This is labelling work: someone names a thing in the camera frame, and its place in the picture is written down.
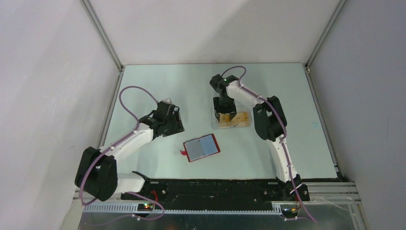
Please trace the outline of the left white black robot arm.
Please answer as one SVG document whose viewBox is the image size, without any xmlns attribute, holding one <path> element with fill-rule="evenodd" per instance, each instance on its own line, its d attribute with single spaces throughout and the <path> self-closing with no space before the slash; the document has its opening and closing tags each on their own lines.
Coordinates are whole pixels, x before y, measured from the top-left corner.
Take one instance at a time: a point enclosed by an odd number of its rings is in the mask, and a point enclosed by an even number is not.
<svg viewBox="0 0 406 230">
<path fill-rule="evenodd" d="M 150 114 L 139 119 L 137 127 L 110 146 L 84 150 L 75 177 L 79 196 L 86 192 L 100 201 L 118 193 L 133 192 L 139 199 L 151 195 L 146 177 L 137 172 L 119 173 L 118 166 L 143 145 L 158 137 L 184 131 L 180 109 L 168 101 L 160 101 Z"/>
</svg>

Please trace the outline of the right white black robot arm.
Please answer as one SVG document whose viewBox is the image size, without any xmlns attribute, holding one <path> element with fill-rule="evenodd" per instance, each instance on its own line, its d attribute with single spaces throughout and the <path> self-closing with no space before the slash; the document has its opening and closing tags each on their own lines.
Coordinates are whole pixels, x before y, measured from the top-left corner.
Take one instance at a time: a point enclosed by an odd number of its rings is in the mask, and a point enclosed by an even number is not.
<svg viewBox="0 0 406 230">
<path fill-rule="evenodd" d="M 246 114 L 237 111 L 239 102 L 252 111 L 257 135 L 267 141 L 279 183 L 279 196 L 284 200 L 293 199 L 302 180 L 293 166 L 286 142 L 287 120 L 280 100 L 273 96 L 264 98 L 241 84 L 230 75 L 226 78 L 217 74 L 210 80 L 211 87 L 218 94 L 213 98 L 214 116 L 219 128 L 240 126 L 246 122 Z"/>
</svg>

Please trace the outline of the red leather card holder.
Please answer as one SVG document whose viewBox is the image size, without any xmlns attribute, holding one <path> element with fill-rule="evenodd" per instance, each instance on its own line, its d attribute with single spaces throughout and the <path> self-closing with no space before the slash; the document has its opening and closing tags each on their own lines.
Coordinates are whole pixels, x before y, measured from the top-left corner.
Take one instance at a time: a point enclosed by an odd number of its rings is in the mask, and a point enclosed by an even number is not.
<svg viewBox="0 0 406 230">
<path fill-rule="evenodd" d="M 183 143 L 181 155 L 186 156 L 189 162 L 220 153 L 218 142 L 214 134 L 194 138 Z"/>
</svg>

